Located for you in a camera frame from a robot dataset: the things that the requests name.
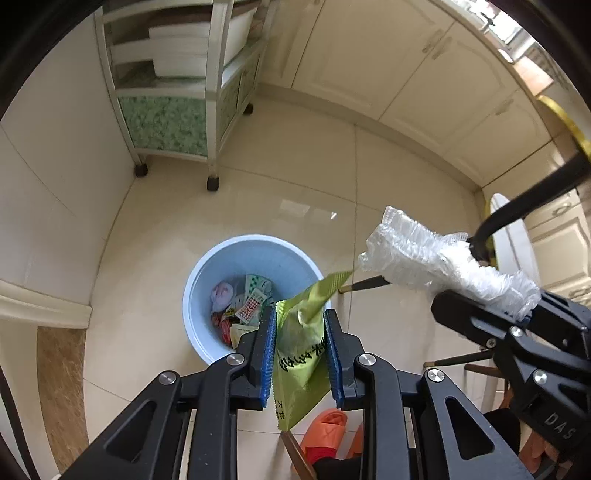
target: trash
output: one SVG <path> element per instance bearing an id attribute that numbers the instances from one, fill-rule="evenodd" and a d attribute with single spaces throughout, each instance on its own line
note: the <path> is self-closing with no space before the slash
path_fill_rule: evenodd
<path id="1" fill-rule="evenodd" d="M 505 275 L 472 257 L 467 233 L 439 235 L 402 210 L 386 207 L 359 256 L 361 268 L 390 283 L 432 295 L 454 290 L 521 320 L 540 301 L 540 289 L 522 271 Z"/>
<path id="2" fill-rule="evenodd" d="M 212 312 L 223 312 L 234 298 L 234 288 L 226 282 L 218 283 L 212 290 Z"/>
<path id="3" fill-rule="evenodd" d="M 230 327 L 230 339 L 232 340 L 232 348 L 238 347 L 238 342 L 240 342 L 240 338 L 242 335 L 248 332 L 254 332 L 258 330 L 257 327 L 251 327 L 250 325 L 242 325 L 241 323 L 233 323 Z"/>
<path id="4" fill-rule="evenodd" d="M 273 392 L 280 430 L 292 428 L 330 390 L 323 361 L 326 345 L 322 311 L 351 273 L 333 273 L 294 298 L 277 302 Z"/>
<path id="5" fill-rule="evenodd" d="M 223 319 L 220 322 L 220 330 L 222 331 L 222 341 L 226 345 L 231 345 L 232 344 L 232 337 L 230 335 L 231 328 L 232 328 L 232 326 L 230 324 L 230 320 L 229 319 Z"/>
<path id="6" fill-rule="evenodd" d="M 263 309 L 275 307 L 275 300 L 273 283 L 260 275 L 246 275 L 232 283 L 234 286 L 230 281 L 220 282 L 212 290 L 211 320 L 223 343 L 236 348 L 244 333 L 258 329 Z"/>
<path id="7" fill-rule="evenodd" d="M 243 325 L 258 325 L 261 321 L 262 307 L 265 304 L 267 295 L 255 288 L 249 295 L 244 305 L 236 312 L 236 316 Z"/>

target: light blue trash bin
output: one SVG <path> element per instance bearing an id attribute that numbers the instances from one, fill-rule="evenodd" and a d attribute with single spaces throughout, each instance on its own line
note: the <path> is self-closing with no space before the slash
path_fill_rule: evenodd
<path id="1" fill-rule="evenodd" d="M 276 300 L 290 299 L 324 278 L 308 255 L 274 236 L 236 236 L 213 247 L 195 265 L 183 296 L 187 336 L 208 365 L 233 351 L 212 325 L 211 292 L 221 281 L 233 284 L 234 280 L 244 281 L 248 274 L 271 280 Z"/>

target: wall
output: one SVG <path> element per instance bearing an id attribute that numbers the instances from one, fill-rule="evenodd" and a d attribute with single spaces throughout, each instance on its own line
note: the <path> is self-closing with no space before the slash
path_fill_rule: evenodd
<path id="1" fill-rule="evenodd" d="M 35 69 L 0 121 L 0 279 L 89 304 L 106 239 L 133 182 L 92 16 Z M 41 416 L 37 327 L 0 322 L 0 364 L 42 479 L 57 468 Z M 0 406 L 0 432 L 14 448 Z"/>

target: clear plastic bag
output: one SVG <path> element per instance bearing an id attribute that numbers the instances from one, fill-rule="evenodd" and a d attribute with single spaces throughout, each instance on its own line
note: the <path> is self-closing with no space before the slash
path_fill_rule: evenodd
<path id="1" fill-rule="evenodd" d="M 540 289 L 522 271 L 506 275 L 480 266 L 470 254 L 467 237 L 467 233 L 439 235 L 403 211 L 386 207 L 359 263 L 390 283 L 434 295 L 454 290 L 521 320 L 540 301 Z"/>

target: tile floor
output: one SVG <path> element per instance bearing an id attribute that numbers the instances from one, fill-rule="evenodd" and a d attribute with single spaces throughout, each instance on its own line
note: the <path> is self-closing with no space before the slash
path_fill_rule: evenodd
<path id="1" fill-rule="evenodd" d="M 205 368 L 185 334 L 181 300 L 193 266 L 218 242 L 244 233 L 279 236 L 327 274 L 353 268 L 386 205 L 440 233 L 474 232 L 480 221 L 472 194 L 429 163 L 352 124 L 274 100 L 255 101 L 220 163 L 220 189 L 212 194 L 205 165 L 153 159 L 123 203 L 86 336 L 91 440 L 162 370 Z M 343 330 L 399 369 L 420 372 L 427 359 L 476 350 L 435 324 L 421 292 L 389 286 L 338 296 L 333 305 Z M 481 399 L 480 379 L 465 378 L 461 367 L 447 373 L 473 401 Z M 294 434 L 301 438 L 316 413 L 333 405 L 327 396 Z M 350 415 L 343 451 L 360 421 Z M 238 429 L 242 479 L 290 477 L 272 409 L 241 412 Z"/>

